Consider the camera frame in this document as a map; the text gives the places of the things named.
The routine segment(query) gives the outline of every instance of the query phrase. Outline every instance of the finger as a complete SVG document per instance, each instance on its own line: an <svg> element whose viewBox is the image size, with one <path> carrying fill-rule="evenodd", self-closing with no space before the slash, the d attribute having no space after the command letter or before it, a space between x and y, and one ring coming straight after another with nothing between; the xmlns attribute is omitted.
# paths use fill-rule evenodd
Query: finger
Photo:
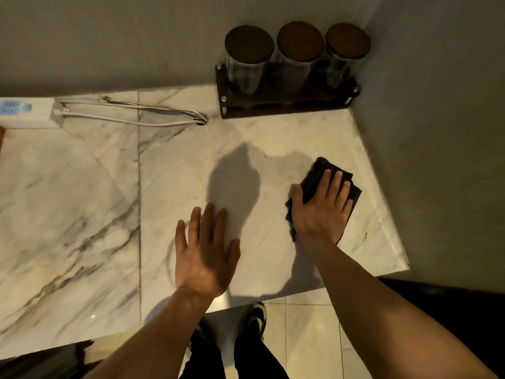
<svg viewBox="0 0 505 379"><path fill-rule="evenodd" d="M228 274L231 278L233 278L233 274L235 274L235 270L237 268L238 260L240 259L240 241L233 240L230 243L230 253L228 254Z"/></svg>
<svg viewBox="0 0 505 379"><path fill-rule="evenodd" d="M337 199L338 189L340 188L341 182L342 182L342 172L339 170L335 173L333 181L331 181L330 184L330 189L328 189L328 194L326 195L326 198L332 203L335 202L335 200Z"/></svg>
<svg viewBox="0 0 505 379"><path fill-rule="evenodd" d="M191 212L191 219L189 220L189 230L188 230L190 247L198 245L198 238L199 238L198 233L200 231L200 213L201 209L199 207L195 207Z"/></svg>
<svg viewBox="0 0 505 379"><path fill-rule="evenodd" d="M352 200L347 200L344 206L344 210L342 210L342 218L344 219L344 223L347 223L350 216L350 211L352 210Z"/></svg>
<svg viewBox="0 0 505 379"><path fill-rule="evenodd" d="M214 205L207 203L205 206L204 216L200 224L200 242L212 242L212 224L214 222Z"/></svg>
<svg viewBox="0 0 505 379"><path fill-rule="evenodd" d="M224 233L226 230L227 218L228 218L228 210L226 210L225 208L219 210L214 225L214 236L212 238L212 242L220 246L219 247L220 250L223 248L224 245Z"/></svg>
<svg viewBox="0 0 505 379"><path fill-rule="evenodd" d="M337 210L341 212L344 209L345 202L347 201L347 196L349 195L350 182L345 181L342 189L338 193L337 200L335 201L335 206Z"/></svg>
<svg viewBox="0 0 505 379"><path fill-rule="evenodd" d="M299 208L304 204L304 191L299 184L291 185L289 196L293 200L293 208Z"/></svg>
<svg viewBox="0 0 505 379"><path fill-rule="evenodd" d="M328 185L330 184L331 172L330 169L326 169L319 181L319 185L317 187L316 195L314 196L317 199L323 200L326 198L326 193L328 192Z"/></svg>
<svg viewBox="0 0 505 379"><path fill-rule="evenodd" d="M175 252L180 254L185 251L188 247L186 242L186 224L184 221L180 220L177 222L177 227L175 228Z"/></svg>

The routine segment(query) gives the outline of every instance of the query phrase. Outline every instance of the sneaker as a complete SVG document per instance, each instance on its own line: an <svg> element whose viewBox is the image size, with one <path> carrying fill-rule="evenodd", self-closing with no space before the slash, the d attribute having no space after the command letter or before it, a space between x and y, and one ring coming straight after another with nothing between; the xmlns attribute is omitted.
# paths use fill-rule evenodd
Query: sneaker
<svg viewBox="0 0 505 379"><path fill-rule="evenodd" d="M203 319L194 329L193 334L191 335L191 339L189 340L188 343L188 348L190 351L193 352L192 348L195 345L202 345L202 344L214 344L212 334Z"/></svg>
<svg viewBox="0 0 505 379"><path fill-rule="evenodd" d="M261 339L267 325L267 308L262 302L256 302L252 305L252 310L245 320L246 332L253 332Z"/></svg>

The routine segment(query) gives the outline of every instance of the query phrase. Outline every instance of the dark wooden lid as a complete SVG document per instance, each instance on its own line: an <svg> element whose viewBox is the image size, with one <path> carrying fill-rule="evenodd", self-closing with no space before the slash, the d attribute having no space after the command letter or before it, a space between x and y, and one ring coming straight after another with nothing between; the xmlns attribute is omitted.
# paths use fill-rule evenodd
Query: dark wooden lid
<svg viewBox="0 0 505 379"><path fill-rule="evenodd" d="M277 35L279 50L287 58L310 63L319 58L324 50L324 38L312 25L293 21L284 25Z"/></svg>
<svg viewBox="0 0 505 379"><path fill-rule="evenodd" d="M242 25L228 32L224 47L235 61L256 65L270 59L274 52L274 40L263 29Z"/></svg>
<svg viewBox="0 0 505 379"><path fill-rule="evenodd" d="M368 54L370 37L353 24L335 24L326 32L326 45L342 59L360 59Z"/></svg>

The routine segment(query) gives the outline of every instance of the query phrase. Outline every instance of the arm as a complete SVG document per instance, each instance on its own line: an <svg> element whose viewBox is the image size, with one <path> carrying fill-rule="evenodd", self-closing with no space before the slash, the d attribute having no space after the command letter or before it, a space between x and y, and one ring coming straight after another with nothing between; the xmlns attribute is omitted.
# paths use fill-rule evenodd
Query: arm
<svg viewBox="0 0 505 379"><path fill-rule="evenodd" d="M481 378L496 376L454 335L370 275L335 244L352 201L342 174L327 170L306 205L294 185L293 222L312 256L349 340L374 378Z"/></svg>
<svg viewBox="0 0 505 379"><path fill-rule="evenodd" d="M87 379L140 378L176 379L191 334L214 298L220 296L235 273L240 258L238 240L224 253L227 212L219 211L214 222L210 203L200 225L200 208L194 208L189 223L189 243L185 223L177 223L175 235L176 291L167 306L142 327Z"/></svg>

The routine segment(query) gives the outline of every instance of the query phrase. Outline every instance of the leg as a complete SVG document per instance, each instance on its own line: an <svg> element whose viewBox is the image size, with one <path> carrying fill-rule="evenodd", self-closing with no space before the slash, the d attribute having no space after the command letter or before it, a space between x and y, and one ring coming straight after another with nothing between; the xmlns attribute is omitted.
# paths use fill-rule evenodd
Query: leg
<svg viewBox="0 0 505 379"><path fill-rule="evenodd" d="M193 332L190 347L191 357L182 371L179 379L200 379L211 377L226 379L221 358L221 351L208 336L201 323Z"/></svg>
<svg viewBox="0 0 505 379"><path fill-rule="evenodd" d="M255 303L246 320L244 331L235 341L235 368L240 379L288 379L282 365L261 341L266 323L267 312L264 304Z"/></svg>

